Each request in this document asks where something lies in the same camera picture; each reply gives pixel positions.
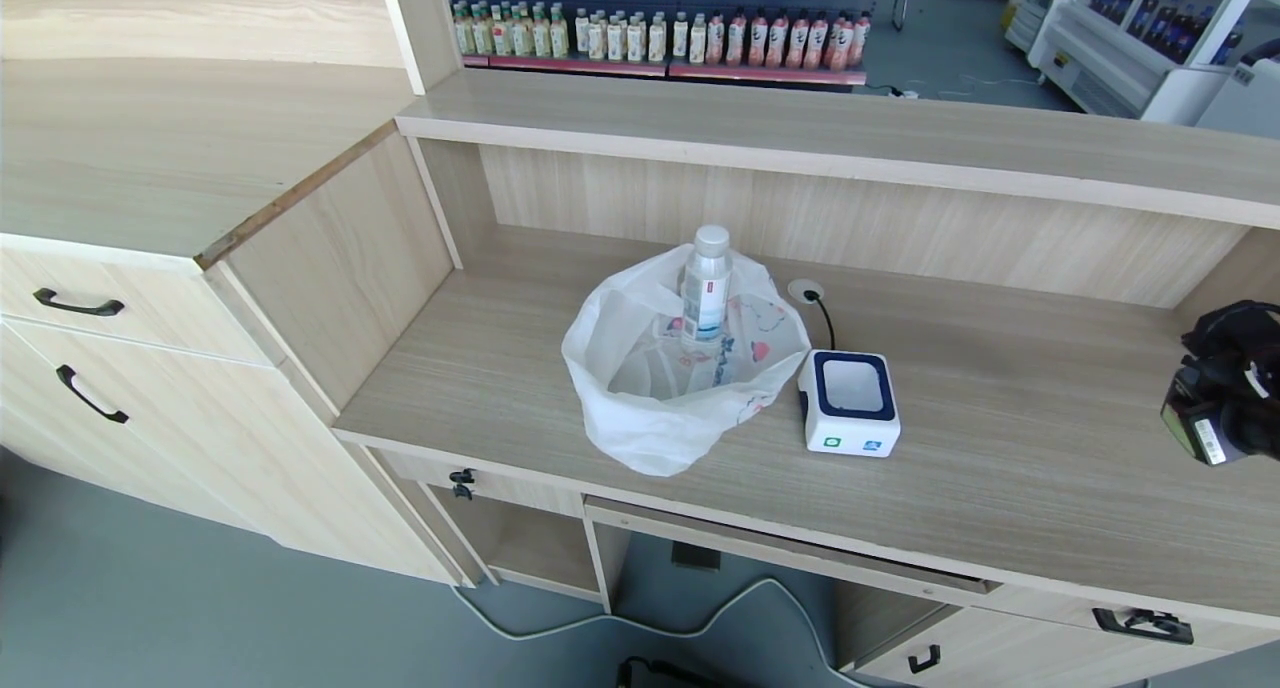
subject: wooden panel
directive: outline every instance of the wooden panel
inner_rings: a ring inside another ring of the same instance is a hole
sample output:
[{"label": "wooden panel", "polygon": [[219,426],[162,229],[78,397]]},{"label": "wooden panel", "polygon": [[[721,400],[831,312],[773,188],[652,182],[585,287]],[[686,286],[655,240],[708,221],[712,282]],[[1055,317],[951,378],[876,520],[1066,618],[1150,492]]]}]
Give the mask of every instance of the wooden panel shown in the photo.
[{"label": "wooden panel", "polygon": [[402,70],[5,60],[0,231],[191,260],[412,95]]},{"label": "wooden panel", "polygon": [[586,528],[586,545],[591,549],[591,565],[595,568],[595,583],[599,586],[600,602],[604,613],[613,614],[618,605],[618,590],[622,583],[622,568],[627,560],[627,546],[631,545],[631,532],[582,519]]},{"label": "wooden panel", "polygon": [[489,497],[458,500],[447,489],[430,491],[498,581],[600,602],[580,519]]},{"label": "wooden panel", "polygon": [[[938,665],[911,674],[908,656]],[[1228,653],[964,609],[858,665],[860,673],[923,688],[1108,688]]]},{"label": "wooden panel", "polygon": [[148,448],[279,543],[454,583],[275,370],[35,324],[22,336],[72,364]]},{"label": "wooden panel", "polygon": [[[205,491],[179,465],[152,450],[133,432],[132,422],[113,423],[84,405],[59,381],[45,356],[22,340],[37,331],[28,324],[0,324],[0,442],[37,465],[127,496],[219,520],[236,528],[253,527]],[[51,332],[49,327],[38,331]],[[58,356],[58,350],[51,350]],[[73,363],[73,370],[83,368]],[[97,384],[88,375],[73,377],[77,389],[93,396]],[[115,409],[102,402],[105,410]]]},{"label": "wooden panel", "polygon": [[1171,308],[1243,237],[1226,223],[786,173],[480,146],[498,223]]},{"label": "wooden panel", "polygon": [[[60,304],[101,306],[119,301],[124,309],[99,316],[49,308],[32,297],[41,288],[58,293],[54,299]],[[195,274],[195,265],[192,272],[168,272],[59,252],[15,249],[8,240],[0,240],[0,311],[104,336],[268,363],[252,338]]]},{"label": "wooden panel", "polygon": [[[401,478],[420,480],[429,486],[443,489],[453,489],[453,482],[449,480],[453,471],[468,468],[465,463],[429,460],[424,457],[397,454],[397,451],[385,451],[384,458]],[[493,473],[493,471],[472,469],[471,474],[475,477],[475,483],[471,483],[470,489],[476,496],[494,497],[498,501],[582,518],[582,495],[575,491],[536,483],[534,480],[512,478],[508,474]]]},{"label": "wooden panel", "polygon": [[462,269],[498,221],[480,151],[471,145],[410,138],[419,170],[444,228],[453,265]]},{"label": "wooden panel", "polygon": [[453,269],[408,146],[394,133],[227,262],[338,409]]},{"label": "wooden panel", "polygon": [[4,56],[402,68],[383,0],[4,0]]},{"label": "wooden panel", "polygon": [[1275,141],[1053,110],[463,69],[404,136],[1068,199],[1280,228]]},{"label": "wooden panel", "polygon": [[462,56],[453,33],[453,12],[449,0],[388,0],[394,3],[393,17],[404,65],[410,70],[413,92],[435,86],[462,68]]},{"label": "wooden panel", "polygon": [[[1126,618],[1133,609],[1151,610],[1151,606],[1132,606],[1124,604],[1089,601],[1088,598],[1076,598],[1074,596],[1064,596],[1064,593],[1051,593],[1020,586],[1001,586],[1000,588],[996,588],[995,592],[989,593],[989,596],[982,601],[982,607],[1028,618],[1037,618],[1041,620],[1051,620],[1053,623],[1079,625],[1080,628],[1098,627],[1098,623],[1093,618],[1092,613],[1096,607],[1114,610],[1121,616],[1121,620]],[[1249,625],[1233,625],[1230,623],[1201,619],[1187,614],[1181,614],[1179,618],[1192,625],[1192,632],[1196,636],[1196,646],[1202,648],[1235,652],[1261,646],[1262,643],[1280,641],[1280,630],[1267,630],[1265,628],[1253,628]]]},{"label": "wooden panel", "polygon": [[[1207,471],[1170,439],[1171,311],[765,260],[781,286],[826,286],[838,345],[887,356],[893,455],[805,451],[788,382],[689,471],[653,480],[588,441],[559,347],[599,281],[663,249],[498,228],[334,428],[878,559],[1280,628],[1280,574],[1258,570],[1280,564],[1280,463]],[[803,316],[822,345],[822,315]]]},{"label": "wooden panel", "polygon": [[1178,313],[1190,331],[1199,316],[1244,299],[1280,302],[1280,231],[1248,231],[1178,306]]},{"label": "wooden panel", "polygon": [[957,605],[973,604],[987,593],[986,583],[975,578],[923,570],[860,556],[855,552],[833,551],[822,546],[756,533],[753,529],[719,526],[668,512],[608,501],[604,497],[586,500],[586,517],[598,524],[639,529],[640,533],[668,541],[735,552],[735,555],[749,559],[772,561],[774,565],[874,586],[896,593],[928,596]]},{"label": "wooden panel", "polygon": [[847,673],[881,646],[909,636],[956,606],[856,583],[836,583],[836,668]]}]

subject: cabinet shelf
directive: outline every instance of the cabinet shelf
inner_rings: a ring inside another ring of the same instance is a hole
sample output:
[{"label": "cabinet shelf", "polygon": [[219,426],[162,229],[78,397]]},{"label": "cabinet shelf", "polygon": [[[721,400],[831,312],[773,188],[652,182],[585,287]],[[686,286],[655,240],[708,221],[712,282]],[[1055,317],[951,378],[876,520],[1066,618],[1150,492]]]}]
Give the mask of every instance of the cabinet shelf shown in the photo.
[{"label": "cabinet shelf", "polygon": [[460,70],[404,136],[1075,199],[1280,228],[1271,142],[1004,106]]},{"label": "cabinet shelf", "polygon": [[[781,286],[823,284],[840,347],[888,357],[902,414],[893,455],[805,451],[792,381],[685,473],[628,471],[588,441],[559,347],[599,281],[663,249],[495,228],[334,428],[936,570],[1280,615],[1280,577],[1256,570],[1275,552],[1262,547],[1280,546],[1280,464],[1206,469],[1170,436],[1158,409],[1184,325],[1166,309],[764,260]],[[820,316],[804,318],[826,345]],[[1224,546],[1220,527],[1242,510],[1253,519]],[[1239,584],[1256,590],[1220,590]]]}]

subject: chair leg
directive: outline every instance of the chair leg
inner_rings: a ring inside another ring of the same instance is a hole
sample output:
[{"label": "chair leg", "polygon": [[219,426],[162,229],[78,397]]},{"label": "chair leg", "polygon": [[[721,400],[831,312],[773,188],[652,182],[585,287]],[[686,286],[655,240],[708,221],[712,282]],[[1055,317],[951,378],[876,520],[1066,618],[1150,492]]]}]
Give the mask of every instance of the chair leg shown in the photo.
[{"label": "chair leg", "polygon": [[899,0],[893,0],[892,22],[893,22],[893,28],[899,32],[901,32],[902,28],[906,26],[906,3],[909,0],[901,0],[901,1],[902,1],[902,9],[899,10]]}]

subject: black camera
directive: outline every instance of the black camera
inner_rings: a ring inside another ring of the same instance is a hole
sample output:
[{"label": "black camera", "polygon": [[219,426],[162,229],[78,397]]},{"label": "black camera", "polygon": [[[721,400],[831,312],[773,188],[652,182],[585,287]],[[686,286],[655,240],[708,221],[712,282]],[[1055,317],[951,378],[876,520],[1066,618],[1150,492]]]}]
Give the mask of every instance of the black camera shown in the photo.
[{"label": "black camera", "polygon": [[1202,315],[1183,345],[1161,418],[1208,465],[1280,460],[1280,306],[1240,301]]}]

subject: cabinet door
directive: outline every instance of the cabinet door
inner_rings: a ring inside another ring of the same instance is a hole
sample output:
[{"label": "cabinet door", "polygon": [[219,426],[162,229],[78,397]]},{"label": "cabinet door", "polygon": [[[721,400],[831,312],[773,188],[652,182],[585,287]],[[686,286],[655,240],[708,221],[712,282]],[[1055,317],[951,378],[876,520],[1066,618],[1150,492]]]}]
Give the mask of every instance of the cabinet door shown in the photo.
[{"label": "cabinet door", "polygon": [[855,670],[923,687],[1106,688],[1228,655],[982,609],[937,616]]},{"label": "cabinet door", "polygon": [[47,361],[74,366],[143,442],[276,542],[454,583],[443,551],[398,514],[279,370],[45,325],[14,329]]},{"label": "cabinet door", "polygon": [[[23,459],[72,478],[96,483],[141,500],[250,528],[218,497],[138,439],[129,422],[116,423],[95,413],[59,379],[52,364],[15,332],[13,322],[0,324],[0,442]],[[118,407],[96,396],[96,379],[79,373],[72,386],[104,413]]]}]

